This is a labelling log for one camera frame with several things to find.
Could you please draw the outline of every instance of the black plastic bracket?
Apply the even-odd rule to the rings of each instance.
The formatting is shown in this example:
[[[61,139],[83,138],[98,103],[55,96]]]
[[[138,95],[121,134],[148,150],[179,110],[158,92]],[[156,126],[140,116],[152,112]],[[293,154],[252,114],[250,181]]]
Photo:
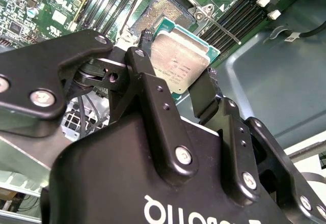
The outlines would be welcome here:
[[[317,208],[325,205],[293,165],[273,135],[258,119],[245,124],[254,137],[259,176],[267,190],[276,193],[276,202],[292,223],[326,223]]]
[[[58,128],[66,109],[62,83],[71,82],[78,67],[90,58],[104,58],[112,43],[96,31],[85,30],[0,54],[0,76],[9,88],[0,93],[0,130],[44,137]],[[55,102],[41,107],[32,92],[50,92]]]
[[[110,123],[141,108],[155,168],[172,185],[182,185],[198,170],[198,160],[167,83],[155,76],[148,55],[139,48],[126,52],[125,62],[130,74],[130,86],[111,111]],[[181,147],[190,153],[189,164],[178,160],[176,150]]]
[[[251,137],[238,106],[224,98],[216,71],[208,68],[189,89],[200,124],[222,138],[222,187],[235,202],[247,206],[259,200],[260,184]]]

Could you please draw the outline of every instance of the hole in bracket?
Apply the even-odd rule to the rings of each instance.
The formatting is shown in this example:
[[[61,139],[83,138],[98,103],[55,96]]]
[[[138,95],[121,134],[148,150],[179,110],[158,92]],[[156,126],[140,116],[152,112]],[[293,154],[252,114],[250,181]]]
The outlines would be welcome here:
[[[111,73],[110,75],[108,75],[108,80],[111,83],[115,83],[117,81],[117,79],[119,78],[117,73]]]
[[[170,110],[170,106],[169,106],[167,103],[165,103],[165,104],[163,105],[163,109],[165,109],[165,110]]]
[[[163,88],[161,86],[157,86],[156,89],[159,91],[159,92],[163,92]]]

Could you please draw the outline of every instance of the black ram slot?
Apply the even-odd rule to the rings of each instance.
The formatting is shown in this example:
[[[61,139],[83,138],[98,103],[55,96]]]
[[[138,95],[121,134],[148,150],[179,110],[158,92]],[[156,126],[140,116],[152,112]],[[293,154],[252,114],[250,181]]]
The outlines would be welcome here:
[[[242,19],[238,18],[238,22],[235,23],[232,28],[230,28],[230,32],[236,36],[236,33],[241,28],[243,28],[245,25],[253,21],[256,18],[256,16],[258,16],[261,12],[262,10],[259,7],[257,7],[254,8],[253,11],[247,13],[247,16],[245,16],[244,18]],[[213,46],[218,45],[219,47],[221,47],[222,43],[225,43],[228,37],[229,37],[228,35],[224,34],[211,45]]]
[[[80,22],[82,20],[82,18],[85,15],[85,11],[89,8],[89,6],[91,5],[93,0],[87,0],[87,3],[85,4],[85,7],[83,7],[83,9],[81,10],[80,14],[78,15],[76,22]]]
[[[129,0],[121,0],[121,2],[118,4],[117,8],[115,9],[114,13],[111,15],[110,19],[105,24],[105,27],[103,28],[102,33],[106,34],[111,29],[113,23],[119,17],[121,12],[125,9],[128,2],[129,2]]]
[[[218,23],[223,23],[227,18],[232,16],[234,12],[237,11],[237,8],[248,0],[239,0],[237,1],[222,17],[218,20]],[[212,32],[216,31],[218,28],[215,25],[212,25],[202,36],[201,39],[205,40]]]
[[[103,5],[105,0],[98,0],[93,8],[91,9],[91,12],[88,14],[87,19],[85,20],[85,24],[84,27],[89,27],[89,25],[91,24],[91,22],[94,20],[94,17],[96,16],[97,12],[99,11],[99,9],[101,8],[101,6]]]
[[[252,5],[250,5],[249,3],[250,2],[246,2],[243,5],[241,5],[241,7],[238,8],[237,12],[235,12],[228,20],[226,20],[222,24],[222,26],[229,31],[229,28],[232,26],[232,23],[234,23],[239,19],[238,18],[239,14],[245,14],[245,11],[247,11],[250,7],[252,7]],[[212,38],[216,39],[217,35],[222,35],[222,34],[224,34],[224,32],[220,28],[216,27],[216,31],[213,32],[209,37],[207,37],[205,41],[208,43],[213,43],[215,42],[215,40],[212,40]]]
[[[241,30],[238,33],[238,38],[239,40],[241,40],[243,37],[245,37],[249,32],[251,32],[258,24],[260,24],[263,20],[266,19],[266,16],[262,15],[259,18],[257,18],[255,21],[253,21],[249,26],[247,26],[245,29]],[[227,52],[230,48],[232,48],[236,43],[230,42],[229,44],[225,45],[224,47],[222,47],[222,49],[220,50],[221,53],[225,53]]]
[[[96,20],[96,22],[94,24],[94,28],[98,29],[98,28],[101,27],[101,25],[103,24],[105,18],[109,14],[112,6],[116,3],[116,1],[117,0],[109,0],[109,2],[107,3],[107,6],[105,7],[104,11],[101,13],[100,17]]]
[[[228,31],[232,31],[232,28],[241,20],[243,19],[246,15],[249,15],[250,12],[254,11],[255,6],[253,7],[252,5],[247,5],[244,9],[242,9],[240,15],[237,15],[235,18],[233,18],[232,21],[228,22],[225,28]],[[224,36],[225,33],[222,31],[219,31],[216,33],[213,37],[213,39],[209,40],[208,43],[212,44],[215,43],[217,40],[219,40],[222,36]]]

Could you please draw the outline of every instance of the gray metal panel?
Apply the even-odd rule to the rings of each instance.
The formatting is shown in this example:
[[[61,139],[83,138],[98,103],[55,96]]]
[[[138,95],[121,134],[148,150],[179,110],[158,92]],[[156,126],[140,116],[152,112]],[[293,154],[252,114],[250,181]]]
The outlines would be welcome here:
[[[325,6],[326,0],[298,0],[274,24],[310,31],[326,20]],[[326,31],[293,43],[263,43],[268,35],[260,32],[219,65],[219,83],[243,118],[261,119],[287,148],[326,130]],[[195,121],[189,103],[178,108]]]

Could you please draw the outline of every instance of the dimm slot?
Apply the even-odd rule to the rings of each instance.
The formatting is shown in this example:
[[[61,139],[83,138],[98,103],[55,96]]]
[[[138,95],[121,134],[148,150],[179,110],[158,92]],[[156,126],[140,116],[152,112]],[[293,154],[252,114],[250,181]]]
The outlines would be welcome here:
[[[107,6],[105,7],[104,11],[101,13],[101,15],[99,16],[99,18],[95,21],[94,25],[92,27],[98,29],[99,27],[102,26],[103,21],[105,20],[105,18],[107,17],[107,15],[109,14],[112,6],[114,5],[114,3],[117,0],[109,0],[109,2],[107,3]]]
[[[243,4],[244,1],[247,0],[238,0],[226,13],[225,15],[223,15],[219,20],[218,23],[221,24],[223,23],[223,21],[225,21],[230,15],[233,14],[233,12],[238,8],[238,6],[240,6],[241,4]],[[212,25],[202,36],[202,39],[207,38],[208,36],[211,35],[212,32],[219,30],[217,26]]]
[[[95,4],[94,7],[91,9],[90,13],[88,14],[87,19],[84,21],[84,26],[89,26],[90,23],[93,21],[94,17],[96,16],[97,12],[99,11],[99,9],[101,8],[101,6],[103,5],[104,0],[98,0]]]
[[[84,6],[84,7],[83,7],[83,9],[79,9],[80,11],[79,11],[79,13],[76,14],[76,18],[75,18],[74,22],[75,21],[80,22],[83,19],[83,17],[85,16],[85,12],[89,8],[89,6],[91,5],[92,1],[93,0],[86,0],[85,1],[86,4],[85,3],[82,4],[82,6]]]
[[[250,24],[250,26],[246,29],[245,32],[241,33],[239,35],[239,39],[241,40],[243,37],[245,37],[249,32],[251,32],[255,27],[256,25],[260,24],[263,20],[266,19],[266,16],[263,16],[263,17],[260,17],[258,18],[256,21],[252,22]],[[225,53],[227,52],[228,50],[230,50],[236,43],[233,41],[233,42],[230,42],[228,45],[224,46],[222,48],[221,53]]]
[[[252,5],[247,5],[245,6],[245,8],[242,9],[242,11],[240,12],[239,16],[236,16],[233,18],[233,20],[231,22],[228,22],[228,24],[225,26],[225,28],[229,31],[231,31],[230,28],[232,28],[237,22],[239,22],[241,19],[243,19],[246,15],[248,15],[251,11],[253,11],[254,8]],[[211,39],[208,43],[214,43],[216,42],[216,40],[220,39],[221,36],[224,36],[225,33],[224,32],[217,32],[214,34],[214,36],[212,36],[213,39]]]
[[[244,28],[246,25],[248,25],[249,23],[251,23],[254,19],[256,19],[256,17],[260,16],[261,14],[264,14],[264,12],[261,10],[260,12],[257,13],[257,11],[253,11],[251,12],[248,16],[245,17],[245,19],[241,20],[239,23],[237,23],[232,30],[232,33],[234,35],[237,35],[237,33],[239,32],[239,30],[241,30],[242,28]],[[218,44],[219,48],[222,48],[222,46],[224,45],[224,43],[228,40],[228,37],[223,37],[221,38],[220,41],[217,41],[215,43],[215,45]]]
[[[102,33],[106,34],[111,29],[112,25],[114,24],[116,19],[119,17],[121,12],[126,8],[126,5],[128,4],[129,1],[130,0],[122,0],[122,1],[120,1],[117,8],[115,9],[113,14],[111,15],[110,19],[105,24]]]

